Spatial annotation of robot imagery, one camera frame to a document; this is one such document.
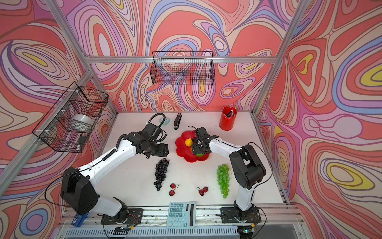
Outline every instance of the yellow lemon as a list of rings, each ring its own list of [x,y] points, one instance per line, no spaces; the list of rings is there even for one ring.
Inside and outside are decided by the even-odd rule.
[[[191,147],[192,139],[190,139],[190,138],[186,139],[185,144],[186,144],[186,146]]]

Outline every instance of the bunch of grapes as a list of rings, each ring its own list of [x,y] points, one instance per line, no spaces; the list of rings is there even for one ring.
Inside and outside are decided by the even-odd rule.
[[[154,185],[157,188],[157,191],[162,187],[162,182],[166,178],[167,166],[169,165],[169,161],[165,158],[159,160],[159,163],[155,166],[155,182]]]
[[[228,192],[230,191],[228,189],[229,187],[228,183],[230,182],[230,176],[228,174],[229,170],[230,168],[228,167],[227,164],[219,165],[217,168],[217,173],[216,173],[217,181],[220,185],[220,190],[221,190],[221,193],[223,194],[223,198],[227,198]]]

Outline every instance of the red pen holder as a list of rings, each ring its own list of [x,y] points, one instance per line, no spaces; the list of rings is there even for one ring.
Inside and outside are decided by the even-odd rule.
[[[227,114],[231,112],[231,110],[233,110],[234,116],[227,117]],[[231,130],[233,128],[233,123],[235,122],[236,114],[237,114],[237,110],[235,108],[229,107],[229,106],[225,107],[222,111],[219,127],[225,131]]]

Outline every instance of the light blue calculator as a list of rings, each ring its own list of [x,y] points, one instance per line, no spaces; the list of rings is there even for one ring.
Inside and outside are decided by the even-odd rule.
[[[195,202],[171,202],[168,207],[166,227],[169,229],[194,229],[195,216]]]

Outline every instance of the colorful patterned wall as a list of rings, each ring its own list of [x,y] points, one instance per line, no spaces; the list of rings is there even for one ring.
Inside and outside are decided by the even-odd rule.
[[[83,75],[73,49],[43,1],[0,2],[0,168],[27,142],[39,120]],[[48,238],[62,208],[45,201],[45,187],[69,166],[94,159],[111,124],[106,108],[81,154],[41,145],[0,197],[0,239]],[[60,181],[48,197],[59,200]]]
[[[212,50],[217,56],[275,56],[297,2],[103,1],[63,3],[87,55],[150,56]],[[117,111],[251,110],[270,64],[216,64],[214,86],[152,86],[150,64],[94,64]]]
[[[93,64],[117,111],[215,111],[228,105],[251,110],[269,68],[228,63],[225,76],[216,72],[213,86],[185,86],[152,85],[150,64]]]
[[[382,1],[314,0],[257,112],[313,238],[382,238]]]

